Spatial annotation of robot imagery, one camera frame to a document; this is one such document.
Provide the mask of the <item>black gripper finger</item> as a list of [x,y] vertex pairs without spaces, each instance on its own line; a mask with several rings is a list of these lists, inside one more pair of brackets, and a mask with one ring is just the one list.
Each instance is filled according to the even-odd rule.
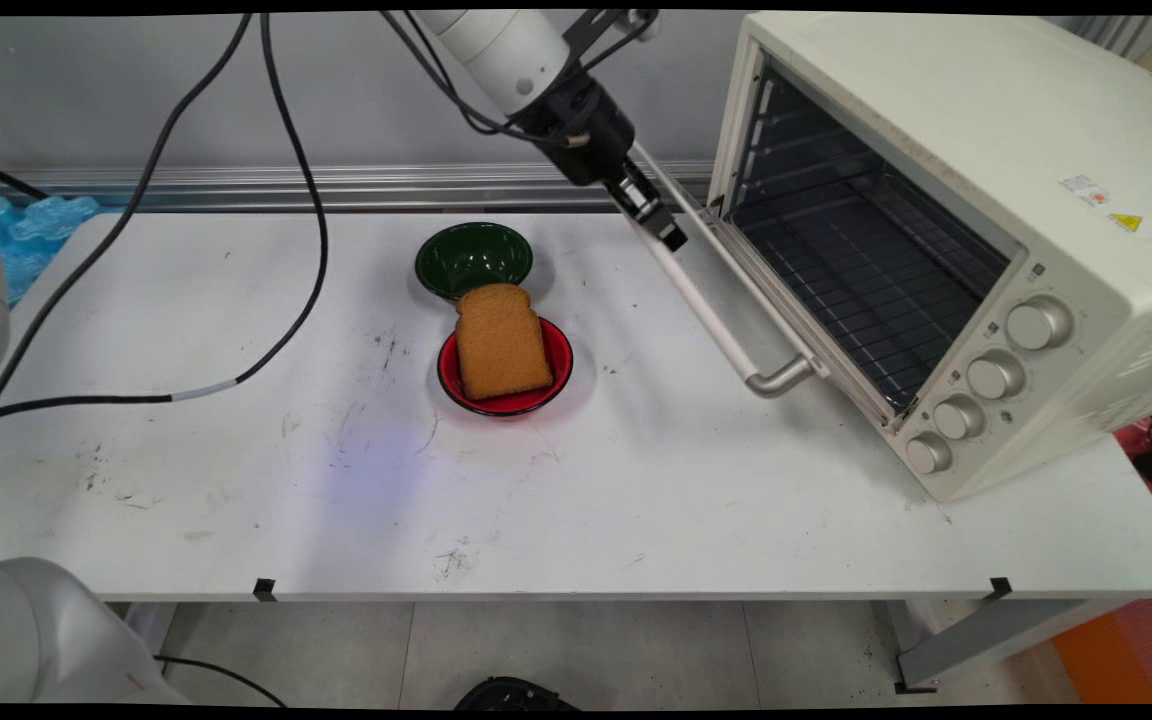
[[636,170],[636,191],[641,194],[637,222],[652,233],[670,252],[676,252],[685,245],[685,232],[676,223],[675,215],[668,209],[667,200],[660,196],[657,187],[641,170]]
[[622,165],[604,179],[617,209],[626,211],[635,223],[657,240],[666,240],[672,232],[672,215],[652,182],[637,169],[636,165]]

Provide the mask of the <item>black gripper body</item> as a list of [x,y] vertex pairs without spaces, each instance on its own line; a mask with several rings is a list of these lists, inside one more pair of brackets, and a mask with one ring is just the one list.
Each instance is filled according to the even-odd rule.
[[561,78],[515,115],[521,132],[577,187],[626,179],[634,124],[594,78]]

